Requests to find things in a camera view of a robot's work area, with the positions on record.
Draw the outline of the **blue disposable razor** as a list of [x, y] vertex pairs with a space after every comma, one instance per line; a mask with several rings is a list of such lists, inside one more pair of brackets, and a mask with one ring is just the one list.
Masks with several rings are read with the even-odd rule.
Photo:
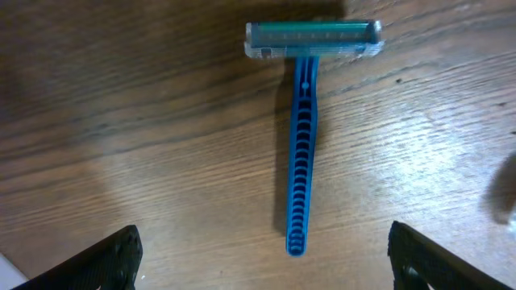
[[319, 59], [375, 56], [384, 45], [381, 30], [381, 22], [372, 19], [246, 24], [247, 57], [294, 60], [285, 230], [285, 249], [293, 257], [306, 253], [318, 130]]

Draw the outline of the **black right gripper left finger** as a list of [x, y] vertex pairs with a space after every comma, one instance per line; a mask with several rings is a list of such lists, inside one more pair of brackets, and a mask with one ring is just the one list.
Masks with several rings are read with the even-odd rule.
[[139, 231], [129, 225], [14, 290], [134, 290], [142, 258]]

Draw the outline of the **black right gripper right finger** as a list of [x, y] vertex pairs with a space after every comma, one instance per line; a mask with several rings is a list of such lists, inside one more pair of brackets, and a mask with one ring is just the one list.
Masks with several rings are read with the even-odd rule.
[[394, 290], [508, 288], [402, 222], [391, 225], [388, 256]]

